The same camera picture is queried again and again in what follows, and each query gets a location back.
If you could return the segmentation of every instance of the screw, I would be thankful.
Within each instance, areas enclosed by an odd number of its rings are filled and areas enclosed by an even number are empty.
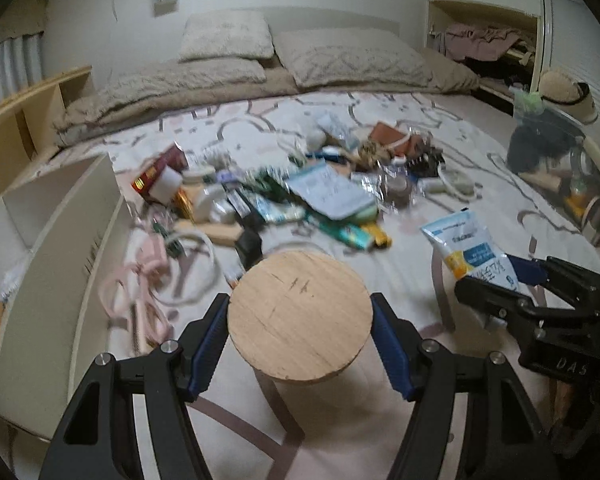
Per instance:
[[[422,342],[422,349],[429,354],[433,354],[440,350],[440,343],[433,339],[425,339]]]
[[[111,361],[111,354],[107,354],[106,352],[96,355],[96,358],[94,359],[94,362],[98,366],[104,366],[106,364],[109,364],[109,361]]]
[[[507,358],[504,357],[502,352],[491,352],[489,354],[489,360],[495,365],[503,365],[507,362]]]
[[[178,349],[178,342],[173,339],[167,339],[164,343],[160,345],[160,350],[162,350],[165,354],[173,354]]]

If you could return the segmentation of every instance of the curtain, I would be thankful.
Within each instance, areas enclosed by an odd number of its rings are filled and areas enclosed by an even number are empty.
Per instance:
[[[0,101],[42,79],[42,33],[0,43]]]

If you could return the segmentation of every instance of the hat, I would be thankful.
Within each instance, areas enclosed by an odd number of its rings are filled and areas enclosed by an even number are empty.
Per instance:
[[[540,76],[538,91],[545,101],[552,103],[582,124],[591,124],[598,118],[589,85],[577,82],[564,72],[547,70]]]

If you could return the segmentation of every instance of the hanging clothes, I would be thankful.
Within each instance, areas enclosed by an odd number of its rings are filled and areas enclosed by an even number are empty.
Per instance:
[[[467,57],[478,61],[497,61],[519,39],[520,32],[515,28],[454,23],[445,32],[446,56],[454,61],[464,61]]]

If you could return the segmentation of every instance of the white door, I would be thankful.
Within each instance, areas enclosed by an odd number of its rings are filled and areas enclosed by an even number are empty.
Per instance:
[[[544,0],[542,70],[548,68],[589,84],[599,116],[585,133],[600,147],[600,24],[582,0]]]

